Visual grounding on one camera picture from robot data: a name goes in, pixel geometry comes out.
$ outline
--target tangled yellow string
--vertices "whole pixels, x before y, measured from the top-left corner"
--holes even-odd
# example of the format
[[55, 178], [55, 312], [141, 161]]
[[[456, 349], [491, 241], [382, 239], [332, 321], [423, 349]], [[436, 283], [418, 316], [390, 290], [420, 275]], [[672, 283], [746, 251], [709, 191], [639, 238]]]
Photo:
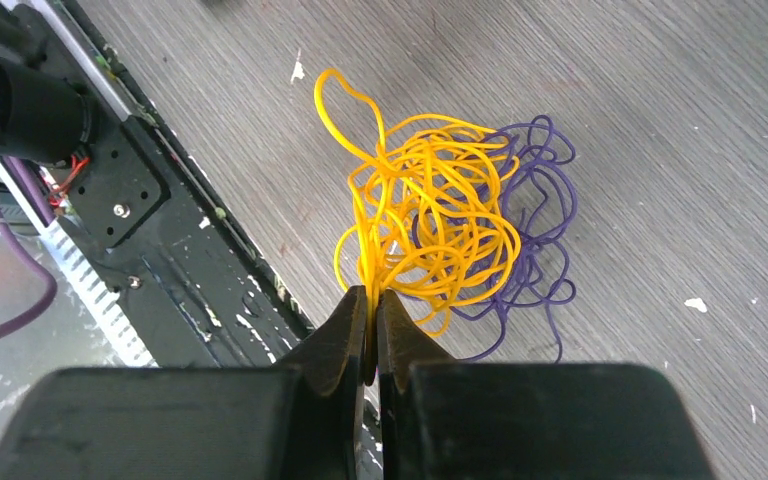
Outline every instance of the tangled yellow string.
[[[322, 90], [331, 77], [335, 77], [349, 95], [372, 109], [378, 123], [374, 154], [350, 142], [328, 115]], [[431, 313], [416, 321], [417, 325], [425, 325], [443, 312], [442, 327], [424, 329], [431, 337], [443, 334], [451, 319], [450, 307], [467, 306], [489, 298], [505, 284], [519, 256], [520, 236], [501, 216], [499, 207], [502, 182], [513, 175], [519, 160], [514, 159], [516, 165], [500, 176], [496, 164], [508, 158], [498, 153], [507, 144], [505, 137], [484, 142], [482, 139], [495, 130], [445, 115], [416, 115], [386, 130], [375, 102], [353, 89], [333, 68], [325, 70], [316, 80], [314, 100], [322, 123], [331, 135], [364, 162], [348, 177], [355, 226], [340, 237], [334, 251], [337, 281], [344, 289], [348, 288], [340, 269], [340, 254], [346, 240], [357, 234], [360, 243], [357, 273], [370, 302], [368, 327], [374, 327], [373, 313], [379, 296], [391, 288], [430, 305]], [[447, 124], [438, 129], [419, 130], [402, 146], [387, 149], [388, 137], [423, 120]], [[368, 174], [368, 178], [361, 183], [360, 177], [364, 174]], [[477, 191], [479, 186], [489, 189], [484, 199]], [[486, 263], [491, 257], [489, 268], [471, 269], [477, 262]], [[421, 278], [400, 280], [400, 276], [414, 272], [419, 272]], [[501, 278], [492, 289], [472, 295], [464, 291], [482, 287], [491, 275], [498, 274]]]

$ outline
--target white paint chip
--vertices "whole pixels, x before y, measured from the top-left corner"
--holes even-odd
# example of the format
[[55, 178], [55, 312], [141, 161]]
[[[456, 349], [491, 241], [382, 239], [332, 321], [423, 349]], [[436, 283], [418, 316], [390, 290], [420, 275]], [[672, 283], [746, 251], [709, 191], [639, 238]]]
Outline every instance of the white paint chip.
[[304, 67], [302, 66], [302, 49], [299, 49], [299, 53], [296, 54], [296, 64], [293, 66], [293, 76], [290, 77], [290, 84], [296, 80], [302, 80], [304, 78]]
[[708, 306], [705, 305], [705, 302], [703, 302], [701, 298], [687, 299], [684, 301], [684, 306], [688, 308], [695, 308], [696, 310], [699, 310], [702, 313], [708, 312]]

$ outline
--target bolt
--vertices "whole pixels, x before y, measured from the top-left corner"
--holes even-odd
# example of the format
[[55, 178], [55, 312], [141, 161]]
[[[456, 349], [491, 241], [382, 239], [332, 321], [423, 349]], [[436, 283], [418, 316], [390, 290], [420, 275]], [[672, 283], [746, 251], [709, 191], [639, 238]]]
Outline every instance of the bolt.
[[119, 218], [125, 218], [131, 214], [131, 209], [127, 205], [117, 203], [113, 206], [113, 214]]

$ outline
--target tangled cord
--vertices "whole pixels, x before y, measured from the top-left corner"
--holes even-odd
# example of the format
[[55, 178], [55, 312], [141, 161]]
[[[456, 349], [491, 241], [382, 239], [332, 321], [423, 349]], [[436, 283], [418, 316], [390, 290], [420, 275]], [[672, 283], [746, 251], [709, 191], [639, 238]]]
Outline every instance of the tangled cord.
[[[522, 137], [512, 132], [525, 130], [524, 144], [520, 147]], [[538, 132], [545, 135], [542, 142], [536, 140]], [[476, 302], [481, 307], [477, 314], [470, 315], [460, 308], [453, 310], [462, 318], [469, 321], [477, 321], [491, 312], [495, 312], [500, 324], [498, 339], [484, 352], [466, 360], [480, 360], [493, 353], [505, 339], [507, 332], [508, 316], [514, 308], [528, 308], [542, 306], [546, 312], [547, 322], [558, 346], [558, 354], [555, 363], [563, 357], [563, 341], [558, 331], [555, 319], [552, 316], [551, 307], [569, 303], [575, 297], [575, 284], [567, 278], [569, 272], [570, 257], [561, 243], [561, 237], [566, 232], [578, 210], [578, 197], [575, 187], [561, 167], [575, 159], [575, 147], [572, 143], [555, 129], [554, 123], [546, 115], [535, 117], [530, 123], [514, 124], [499, 129], [495, 134], [487, 137], [492, 141], [496, 137], [506, 138], [509, 145], [508, 160], [504, 162], [502, 171], [515, 169], [511, 179], [505, 185], [501, 196], [502, 214], [506, 218], [514, 217], [511, 207], [513, 193], [524, 185], [530, 184], [542, 196], [537, 206], [530, 212], [523, 208], [516, 223], [516, 230], [520, 236], [522, 249], [514, 262], [513, 272], [505, 280], [498, 275], [487, 279], [485, 287], [494, 293], [486, 300]], [[569, 151], [568, 156], [561, 156], [552, 146], [554, 140], [560, 140]], [[520, 159], [519, 167], [515, 167], [513, 159]], [[538, 232], [537, 220], [546, 213], [552, 197], [558, 199], [560, 206], [560, 221], [542, 232]], [[554, 248], [561, 254], [563, 264], [560, 273], [554, 280], [550, 279], [547, 271], [541, 266], [540, 256], [547, 250]], [[481, 269], [485, 265], [481, 262], [472, 266]], [[548, 288], [540, 288], [548, 283]], [[530, 294], [533, 300], [523, 302], [520, 298], [523, 294]]]
[[[322, 90], [331, 77], [372, 109], [378, 124], [374, 154], [350, 142], [328, 115]], [[364, 162], [348, 177], [355, 225], [334, 252], [337, 280], [347, 288], [340, 256], [346, 240], [357, 235], [357, 272], [370, 299], [369, 327], [379, 295], [390, 288], [428, 303], [431, 313], [416, 321], [421, 328], [442, 312], [439, 329], [423, 328], [431, 337], [441, 335], [449, 326], [451, 308], [489, 300], [505, 285], [519, 257], [521, 235], [503, 217], [499, 202], [502, 183], [519, 166], [508, 153], [509, 137], [491, 139], [495, 130], [438, 114], [416, 115], [385, 129], [375, 102], [355, 91], [335, 69], [317, 79], [314, 99], [331, 135]], [[389, 137], [424, 120], [446, 125], [419, 130], [402, 146], [388, 150]], [[500, 163], [508, 165], [505, 173], [500, 174]], [[419, 278], [404, 279], [411, 273]], [[489, 285], [492, 278], [497, 281]], [[468, 293], [476, 288], [479, 291]]]

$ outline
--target black metal frame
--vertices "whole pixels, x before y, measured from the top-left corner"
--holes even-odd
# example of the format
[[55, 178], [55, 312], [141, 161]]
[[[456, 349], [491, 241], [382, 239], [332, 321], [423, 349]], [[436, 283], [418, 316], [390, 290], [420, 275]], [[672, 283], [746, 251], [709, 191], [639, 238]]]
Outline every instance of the black metal frame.
[[[71, 187], [83, 225], [61, 219], [62, 226], [120, 293], [119, 306], [159, 365], [271, 365], [311, 322], [77, 2], [51, 4], [138, 105], [122, 123], [102, 106], [91, 161]], [[14, 14], [52, 40], [41, 71], [94, 90], [37, 12], [20, 5]], [[114, 213], [115, 205], [127, 214]], [[364, 425], [361, 478], [376, 478], [381, 438], [368, 403]]]

